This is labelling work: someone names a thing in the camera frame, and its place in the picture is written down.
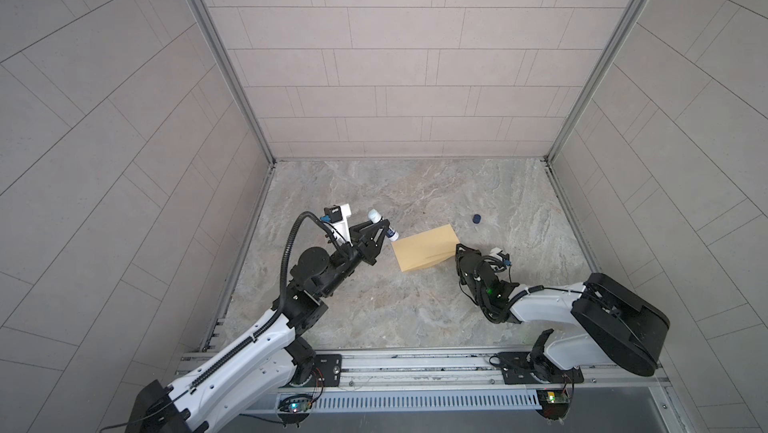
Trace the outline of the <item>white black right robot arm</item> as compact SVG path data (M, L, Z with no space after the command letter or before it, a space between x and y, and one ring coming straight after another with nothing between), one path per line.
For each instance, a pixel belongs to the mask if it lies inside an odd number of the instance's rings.
M615 364L641 377L654 375L670 329L657 307L604 273L566 286L525 285L498 275L511 266L500 248L484 254L456 245L459 286L493 324L546 321L519 367L544 383L569 378L583 366Z

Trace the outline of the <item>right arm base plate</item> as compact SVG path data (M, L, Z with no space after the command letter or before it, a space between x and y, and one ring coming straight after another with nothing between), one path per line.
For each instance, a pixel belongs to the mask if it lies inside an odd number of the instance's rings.
M543 354L532 352L500 352L489 358L489 364L501 371L505 385L580 384L584 376L579 368L562 370Z

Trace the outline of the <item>white glue stick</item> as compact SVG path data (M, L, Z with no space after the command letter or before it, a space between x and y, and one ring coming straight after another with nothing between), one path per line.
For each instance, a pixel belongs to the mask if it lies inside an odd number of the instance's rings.
M370 221L371 221L371 222L372 222L374 225L378 225L378 226L380 226L380 227L383 229L383 231L384 231L384 233L385 233L386 237L387 237L387 238L388 238L390 241L394 242L394 241L397 241L397 240L398 240L398 238L399 238L399 233L398 233L397 231L395 231L395 230L394 230L394 229L393 229L393 228L390 226L390 224L389 224L389 221L388 221L388 220L386 220L386 219L384 219L384 218L382 217L382 215L381 215L381 214L380 214L380 213L379 213L379 212L378 212L376 209L371 209L371 210L368 212L368 218L369 218L369 220L370 220Z

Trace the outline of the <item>tan kraft envelope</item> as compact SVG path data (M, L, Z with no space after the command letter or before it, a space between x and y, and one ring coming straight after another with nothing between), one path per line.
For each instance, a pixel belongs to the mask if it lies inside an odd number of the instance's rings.
M450 224L400 238L392 246L402 272L432 267L455 255L459 239Z

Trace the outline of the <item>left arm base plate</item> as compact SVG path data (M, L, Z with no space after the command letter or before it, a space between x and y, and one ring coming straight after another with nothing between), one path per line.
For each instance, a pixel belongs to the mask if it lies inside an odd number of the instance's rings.
M342 371L341 354L320 354L299 362L288 385L293 388L312 386L338 387Z

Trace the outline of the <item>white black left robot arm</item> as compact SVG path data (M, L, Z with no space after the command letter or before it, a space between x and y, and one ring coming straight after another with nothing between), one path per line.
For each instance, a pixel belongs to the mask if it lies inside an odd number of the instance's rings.
M218 432L266 394L304 382L315 352L302 336L326 312L324 298L360 264L375 264L385 240L396 234L376 210L349 225L348 209L300 213L286 240L271 309L202 366L168 385L154 380L144 387L121 430Z

